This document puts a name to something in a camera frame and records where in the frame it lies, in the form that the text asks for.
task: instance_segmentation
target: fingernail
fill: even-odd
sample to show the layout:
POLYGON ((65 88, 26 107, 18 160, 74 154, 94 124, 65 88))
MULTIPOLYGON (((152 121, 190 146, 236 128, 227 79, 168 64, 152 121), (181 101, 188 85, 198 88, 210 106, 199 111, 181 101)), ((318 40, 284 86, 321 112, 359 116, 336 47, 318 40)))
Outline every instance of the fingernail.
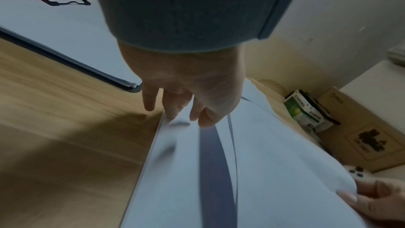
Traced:
POLYGON ((336 194, 339 195, 344 201, 347 203, 356 203, 357 202, 357 197, 356 195, 348 192, 344 192, 342 190, 336 191, 336 194))

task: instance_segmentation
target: wooden desk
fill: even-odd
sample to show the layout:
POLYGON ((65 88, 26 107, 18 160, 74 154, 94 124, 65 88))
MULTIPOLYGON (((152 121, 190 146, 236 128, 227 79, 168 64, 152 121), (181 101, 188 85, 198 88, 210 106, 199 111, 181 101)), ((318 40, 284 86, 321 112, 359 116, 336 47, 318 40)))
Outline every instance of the wooden desk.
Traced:
POLYGON ((0 39, 0 227, 115 228, 162 113, 0 39))

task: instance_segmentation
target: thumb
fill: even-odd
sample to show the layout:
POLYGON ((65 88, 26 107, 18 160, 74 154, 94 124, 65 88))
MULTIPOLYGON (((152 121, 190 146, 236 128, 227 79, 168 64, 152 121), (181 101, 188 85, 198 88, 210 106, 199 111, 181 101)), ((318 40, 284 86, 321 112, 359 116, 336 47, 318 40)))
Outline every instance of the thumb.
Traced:
POLYGON ((385 198, 369 198, 338 191, 337 194, 352 208, 375 220, 405 221, 405 196, 393 194, 385 198))

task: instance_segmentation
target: hand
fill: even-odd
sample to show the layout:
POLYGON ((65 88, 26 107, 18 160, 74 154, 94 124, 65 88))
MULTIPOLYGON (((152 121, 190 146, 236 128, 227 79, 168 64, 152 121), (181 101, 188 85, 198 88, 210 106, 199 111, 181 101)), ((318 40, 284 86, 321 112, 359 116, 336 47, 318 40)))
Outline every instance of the hand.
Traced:
POLYGON ((405 221, 405 182, 396 179, 355 179, 358 194, 338 191, 352 208, 375 220, 405 221))
POLYGON ((201 127, 215 125, 236 108, 245 79, 243 46, 203 53, 161 53, 118 42, 124 60, 143 81, 147 111, 155 107, 159 88, 169 118, 186 107, 194 95, 190 120, 201 127))

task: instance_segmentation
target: gray sleeve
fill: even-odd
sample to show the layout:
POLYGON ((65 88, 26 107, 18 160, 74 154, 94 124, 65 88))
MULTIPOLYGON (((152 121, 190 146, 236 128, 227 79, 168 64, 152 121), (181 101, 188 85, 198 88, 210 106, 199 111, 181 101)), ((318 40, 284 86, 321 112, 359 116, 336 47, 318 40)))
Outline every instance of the gray sleeve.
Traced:
POLYGON ((99 0, 111 32, 156 51, 201 52, 267 38, 291 0, 99 0))

